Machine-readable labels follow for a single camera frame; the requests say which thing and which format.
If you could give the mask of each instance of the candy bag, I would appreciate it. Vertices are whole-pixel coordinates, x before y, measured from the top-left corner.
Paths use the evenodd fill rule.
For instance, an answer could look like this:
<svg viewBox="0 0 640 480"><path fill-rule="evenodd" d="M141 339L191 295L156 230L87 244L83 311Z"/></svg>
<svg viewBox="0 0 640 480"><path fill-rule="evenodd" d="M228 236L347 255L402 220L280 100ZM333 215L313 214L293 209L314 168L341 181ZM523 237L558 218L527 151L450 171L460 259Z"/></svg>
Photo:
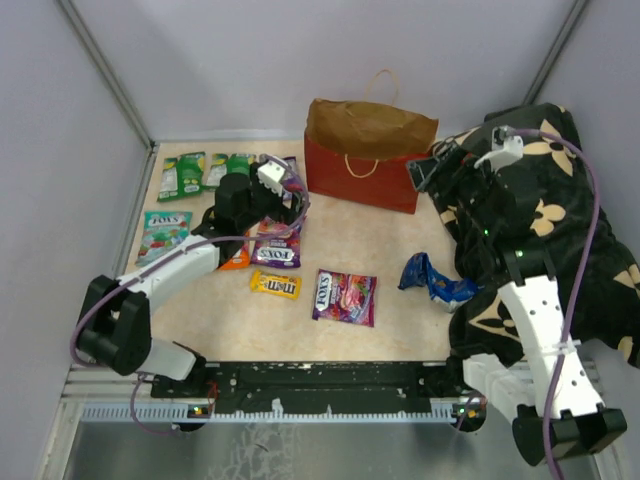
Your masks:
<svg viewBox="0 0 640 480"><path fill-rule="evenodd" d="M144 230L136 265L158 259L189 235L191 212L144 212Z"/></svg>
<svg viewBox="0 0 640 480"><path fill-rule="evenodd" d="M220 180L227 174L227 160L229 155L224 153L214 153L211 155L211 168L207 181L202 186L205 190L215 190L220 186Z"/></svg>
<svg viewBox="0 0 640 480"><path fill-rule="evenodd" d="M202 193L204 152L185 153L178 159L178 198Z"/></svg>
<svg viewBox="0 0 640 480"><path fill-rule="evenodd" d="M178 198L178 159L165 158L162 165L162 180L158 201L166 202Z"/></svg>
<svg viewBox="0 0 640 480"><path fill-rule="evenodd" d="M252 153L233 153L227 161L227 173L244 173L249 175L249 166L255 161Z"/></svg>
<svg viewBox="0 0 640 480"><path fill-rule="evenodd" d="M311 317L373 327L377 277L318 270Z"/></svg>
<svg viewBox="0 0 640 480"><path fill-rule="evenodd" d="M203 188L215 190L220 186L220 180L227 173L244 173L249 175L249 166L256 156L251 153L234 153L230 157L224 153L214 153L211 156L211 169Z"/></svg>
<svg viewBox="0 0 640 480"><path fill-rule="evenodd" d="M238 270L240 268L247 268L250 260L249 243L244 242L240 250L238 250L236 254L227 261L227 263L218 268L218 270Z"/></svg>
<svg viewBox="0 0 640 480"><path fill-rule="evenodd" d="M256 270L251 276L249 288L251 288L252 292L271 293L279 297L295 300L300 295L301 284L302 279L300 277L285 277Z"/></svg>
<svg viewBox="0 0 640 480"><path fill-rule="evenodd" d="M468 278L451 280L439 273L429 261L425 252L416 253L404 267L400 285L404 290L410 287L427 287L429 297L442 305L449 313L453 313L460 305L468 301L478 291L478 286Z"/></svg>
<svg viewBox="0 0 640 480"><path fill-rule="evenodd" d="M266 217L258 225L258 236L282 232L287 226ZM300 268L300 231L298 225L285 237L271 240L257 240L253 247L251 263L273 268Z"/></svg>

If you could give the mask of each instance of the paper bag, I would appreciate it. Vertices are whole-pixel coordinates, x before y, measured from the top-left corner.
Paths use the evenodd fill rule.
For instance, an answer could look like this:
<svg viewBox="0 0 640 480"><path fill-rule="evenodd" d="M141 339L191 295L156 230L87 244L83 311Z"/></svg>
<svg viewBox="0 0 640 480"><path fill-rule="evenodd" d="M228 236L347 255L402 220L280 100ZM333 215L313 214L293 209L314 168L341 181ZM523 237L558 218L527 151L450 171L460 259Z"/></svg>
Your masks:
<svg viewBox="0 0 640 480"><path fill-rule="evenodd" d="M395 75L390 73L396 83ZM406 163L424 158L438 121L371 102L315 99L305 130L309 190L377 207L414 213L418 194Z"/></svg>

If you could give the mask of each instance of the bag handle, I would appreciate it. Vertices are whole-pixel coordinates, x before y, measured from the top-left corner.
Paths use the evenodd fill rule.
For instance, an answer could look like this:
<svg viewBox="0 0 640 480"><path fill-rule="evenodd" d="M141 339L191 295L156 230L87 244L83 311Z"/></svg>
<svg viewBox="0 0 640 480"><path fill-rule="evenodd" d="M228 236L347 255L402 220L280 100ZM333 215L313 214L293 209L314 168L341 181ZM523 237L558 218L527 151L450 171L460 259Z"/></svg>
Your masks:
<svg viewBox="0 0 640 480"><path fill-rule="evenodd" d="M398 82L398 77L396 76L395 72L390 68L383 68L373 76L373 78L369 81L369 84L367 85L367 89L364 91L364 100L365 101L367 100L367 98L369 97L369 94L371 93L371 89L373 88L373 84L376 83L376 80L378 79L378 77L383 73L388 73L391 76L391 81L393 82L393 85L396 87L396 91L393 94L393 98L391 99L391 106L393 107L396 104L398 95L400 94L400 83Z"/></svg>
<svg viewBox="0 0 640 480"><path fill-rule="evenodd" d="M369 173L365 173L363 175L356 175L355 173L353 173L353 170L351 170L351 165L349 165L348 155L346 153L344 155L344 164L347 166L347 170L349 170L349 173L354 178L367 178L367 177L370 177L371 175L373 175L375 173L375 171L376 171L376 168L378 168L378 162L379 161L380 160L376 160L376 163L373 164L373 168L371 169L371 171Z"/></svg>

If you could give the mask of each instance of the metal floor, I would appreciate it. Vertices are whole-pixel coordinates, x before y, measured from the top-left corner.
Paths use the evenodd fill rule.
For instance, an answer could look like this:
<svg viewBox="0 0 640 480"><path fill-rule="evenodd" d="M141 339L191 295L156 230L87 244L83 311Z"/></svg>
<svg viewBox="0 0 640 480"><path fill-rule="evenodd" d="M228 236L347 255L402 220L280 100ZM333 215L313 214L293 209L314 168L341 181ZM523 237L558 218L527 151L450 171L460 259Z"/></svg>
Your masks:
<svg viewBox="0 0 640 480"><path fill-rule="evenodd" d="M81 423L65 480L548 479L529 467L489 407L475 433L447 424L210 424L176 437L130 423ZM167 428L162 424L152 428ZM591 458L562 462L567 480L600 478Z"/></svg>

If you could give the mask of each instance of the purple candy bag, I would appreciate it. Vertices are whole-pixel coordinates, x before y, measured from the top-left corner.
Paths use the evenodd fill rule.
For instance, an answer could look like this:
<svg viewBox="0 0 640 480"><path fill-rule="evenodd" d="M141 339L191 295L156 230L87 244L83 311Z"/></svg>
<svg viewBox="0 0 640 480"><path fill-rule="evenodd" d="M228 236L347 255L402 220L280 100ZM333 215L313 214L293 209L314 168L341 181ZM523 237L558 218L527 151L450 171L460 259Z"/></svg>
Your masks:
<svg viewBox="0 0 640 480"><path fill-rule="evenodd" d="M312 318L373 327L377 277L318 270Z"/></svg>
<svg viewBox="0 0 640 480"><path fill-rule="evenodd" d="M272 235L286 228L283 223L265 218L258 226L258 236ZM284 238L274 238L266 242L257 240L251 254L251 263L273 268L300 268L300 230L302 225Z"/></svg>

